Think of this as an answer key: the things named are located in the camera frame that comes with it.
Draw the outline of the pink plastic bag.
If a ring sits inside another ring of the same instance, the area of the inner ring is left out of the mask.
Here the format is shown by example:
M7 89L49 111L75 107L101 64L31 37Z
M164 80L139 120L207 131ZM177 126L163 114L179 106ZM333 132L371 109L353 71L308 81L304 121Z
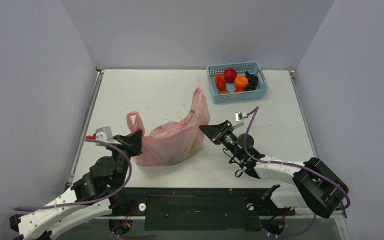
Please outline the pink plastic bag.
M169 121L153 129L145 136L140 114L131 111L126 123L131 133L141 130L142 154L134 157L141 167L170 166L186 160L203 146L205 134L199 126L208 125L210 113L204 90L197 87L192 96L189 113L180 121Z

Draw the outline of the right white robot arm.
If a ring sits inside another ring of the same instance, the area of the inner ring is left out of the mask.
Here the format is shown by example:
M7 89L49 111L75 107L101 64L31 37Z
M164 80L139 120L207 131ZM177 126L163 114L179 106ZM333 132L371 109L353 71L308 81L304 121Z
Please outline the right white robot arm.
M226 120L217 125L201 125L199 129L213 144L223 145L232 154L229 163L239 166L237 178L246 174L287 184L276 186L263 196L262 207L267 213L274 214L283 208L308 208L322 218L329 218L340 209L349 189L323 161L317 157L286 161L261 154L251 135L233 133L243 125L243 120Z

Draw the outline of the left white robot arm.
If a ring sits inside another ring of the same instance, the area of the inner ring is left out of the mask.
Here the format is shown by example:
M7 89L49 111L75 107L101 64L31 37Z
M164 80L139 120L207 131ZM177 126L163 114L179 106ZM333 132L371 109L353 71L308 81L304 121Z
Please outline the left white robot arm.
M45 206L19 206L10 217L18 240L54 240L60 234L94 218L123 215L131 209L124 190L132 175L131 157L142 153L142 131L113 136L109 128L86 136L86 142L104 147L87 173Z

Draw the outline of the small orange fake fruit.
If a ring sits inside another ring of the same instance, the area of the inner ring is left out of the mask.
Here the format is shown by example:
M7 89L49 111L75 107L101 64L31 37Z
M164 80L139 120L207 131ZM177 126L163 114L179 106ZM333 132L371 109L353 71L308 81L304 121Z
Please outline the small orange fake fruit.
M228 91L228 90L226 90L226 89L224 89L224 90L219 90L218 91L218 95L223 95L223 94L229 94L230 92Z

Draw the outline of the small red fake fruit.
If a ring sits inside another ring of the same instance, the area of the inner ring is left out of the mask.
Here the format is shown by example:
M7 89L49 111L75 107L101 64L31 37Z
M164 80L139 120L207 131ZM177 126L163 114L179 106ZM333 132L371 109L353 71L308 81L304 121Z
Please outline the small red fake fruit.
M240 93L240 92L244 92L244 91L245 91L245 90L244 90L243 88L240 88L240 87L239 87L239 88L236 88L234 92L235 92L235 93Z

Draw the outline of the red fake mango slice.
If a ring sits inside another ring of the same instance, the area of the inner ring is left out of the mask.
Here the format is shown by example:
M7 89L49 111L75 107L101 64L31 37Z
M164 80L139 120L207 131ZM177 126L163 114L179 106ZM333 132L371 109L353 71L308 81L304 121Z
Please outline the red fake mango slice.
M224 91L227 88L226 80L222 74L214 75L215 86L219 91Z

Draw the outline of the red fake apple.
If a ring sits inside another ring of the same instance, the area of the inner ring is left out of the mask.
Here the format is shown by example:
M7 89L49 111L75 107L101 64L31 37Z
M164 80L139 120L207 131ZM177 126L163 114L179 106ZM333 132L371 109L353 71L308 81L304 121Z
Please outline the red fake apple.
M234 68L227 68L223 72L223 77L227 83L233 83L237 77L237 72Z

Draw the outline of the black fake grapes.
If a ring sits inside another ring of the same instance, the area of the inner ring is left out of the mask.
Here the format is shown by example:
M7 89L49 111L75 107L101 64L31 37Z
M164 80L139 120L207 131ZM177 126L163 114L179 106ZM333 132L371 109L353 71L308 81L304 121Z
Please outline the black fake grapes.
M248 79L248 85L244 89L247 91L254 91L259 85L259 78L255 74L251 74L248 71L245 72L245 77Z

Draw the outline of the blue plastic basket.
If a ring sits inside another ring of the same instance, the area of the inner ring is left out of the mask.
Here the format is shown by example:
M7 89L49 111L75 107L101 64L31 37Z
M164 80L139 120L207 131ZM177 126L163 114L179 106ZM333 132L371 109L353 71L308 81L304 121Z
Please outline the blue plastic basket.
M206 72L215 104L261 99L269 89L256 61L210 65Z

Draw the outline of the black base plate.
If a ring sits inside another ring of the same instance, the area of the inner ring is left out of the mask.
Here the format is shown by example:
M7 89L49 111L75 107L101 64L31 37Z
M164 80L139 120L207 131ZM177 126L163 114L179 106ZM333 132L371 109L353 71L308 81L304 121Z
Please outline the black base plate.
M128 203L99 222L118 235L133 234L144 221L146 231L224 231L283 229L283 217L297 208L279 208L270 188L140 188L125 189Z

